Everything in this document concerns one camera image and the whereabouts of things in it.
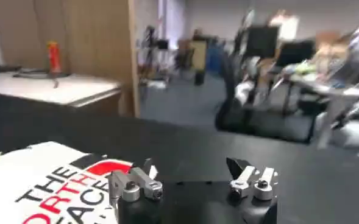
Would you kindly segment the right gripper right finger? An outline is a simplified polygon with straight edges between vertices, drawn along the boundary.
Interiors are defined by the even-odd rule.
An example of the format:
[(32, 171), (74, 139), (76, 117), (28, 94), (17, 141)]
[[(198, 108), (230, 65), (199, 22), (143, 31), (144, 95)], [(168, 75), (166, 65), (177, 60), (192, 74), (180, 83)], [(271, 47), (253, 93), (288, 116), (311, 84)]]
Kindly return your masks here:
[(272, 200), (277, 197), (278, 173), (274, 168), (257, 169), (245, 160), (226, 158), (232, 176), (229, 181), (230, 196), (242, 200), (248, 196), (256, 200)]

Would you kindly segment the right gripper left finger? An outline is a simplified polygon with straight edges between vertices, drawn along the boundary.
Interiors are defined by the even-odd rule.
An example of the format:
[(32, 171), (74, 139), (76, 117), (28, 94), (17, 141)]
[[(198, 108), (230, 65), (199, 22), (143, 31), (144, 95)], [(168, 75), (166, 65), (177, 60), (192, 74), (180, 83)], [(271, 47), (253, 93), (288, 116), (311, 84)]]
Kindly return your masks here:
[(142, 195), (152, 201), (163, 197), (163, 183), (155, 180), (158, 174), (152, 158), (145, 160), (142, 167), (132, 166), (127, 172), (114, 170), (108, 176), (109, 203), (115, 204), (119, 199), (133, 203)]

